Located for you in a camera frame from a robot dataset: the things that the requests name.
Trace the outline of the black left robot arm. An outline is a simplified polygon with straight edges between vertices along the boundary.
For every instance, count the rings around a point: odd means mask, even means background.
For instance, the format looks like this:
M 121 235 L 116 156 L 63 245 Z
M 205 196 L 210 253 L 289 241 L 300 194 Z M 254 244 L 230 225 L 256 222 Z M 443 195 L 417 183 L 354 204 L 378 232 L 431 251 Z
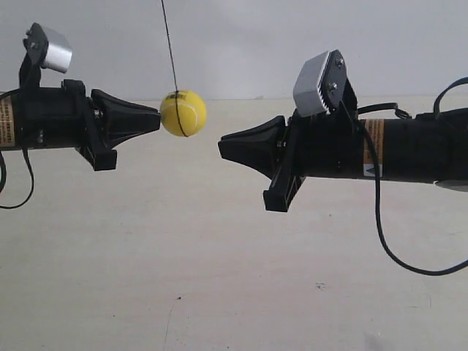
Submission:
M 100 89 L 86 93 L 80 80 L 58 88 L 19 88 L 1 98 L 1 149 L 75 149 L 95 171 L 114 170 L 116 146 L 159 130 L 154 107 L 113 97 Z

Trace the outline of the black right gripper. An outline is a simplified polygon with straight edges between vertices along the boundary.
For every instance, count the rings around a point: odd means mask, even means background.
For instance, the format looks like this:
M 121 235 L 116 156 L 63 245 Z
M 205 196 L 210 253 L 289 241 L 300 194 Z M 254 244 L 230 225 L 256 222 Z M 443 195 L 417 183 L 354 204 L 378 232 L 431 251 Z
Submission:
M 285 131 L 282 115 L 256 127 L 221 136 L 221 158 L 249 167 L 269 178 L 263 192 L 265 209 L 288 211 L 294 196 L 308 177 L 363 177 L 363 123 L 346 113 L 288 120 L 285 151 L 276 146 Z

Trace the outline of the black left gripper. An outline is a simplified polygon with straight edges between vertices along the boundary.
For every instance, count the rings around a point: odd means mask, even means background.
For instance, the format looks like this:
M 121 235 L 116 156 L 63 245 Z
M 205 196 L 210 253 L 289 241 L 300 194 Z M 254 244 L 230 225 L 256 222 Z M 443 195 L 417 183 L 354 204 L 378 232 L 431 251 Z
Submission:
M 20 94 L 20 144 L 28 148 L 75 148 L 95 171 L 114 170 L 117 145 L 160 129 L 154 108 L 128 102 L 100 89 L 91 99 L 102 112 L 99 129 L 91 100 L 80 80 L 59 88 L 39 87 Z

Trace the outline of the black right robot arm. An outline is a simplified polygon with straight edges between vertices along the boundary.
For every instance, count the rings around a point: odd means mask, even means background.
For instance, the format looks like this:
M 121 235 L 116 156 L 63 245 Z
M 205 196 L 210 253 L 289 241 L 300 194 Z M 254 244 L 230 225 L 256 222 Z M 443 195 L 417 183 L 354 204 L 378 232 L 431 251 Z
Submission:
M 286 212 L 308 177 L 465 184 L 467 110 L 408 119 L 276 116 L 222 136 L 218 148 L 221 158 L 269 178 L 265 208 Z

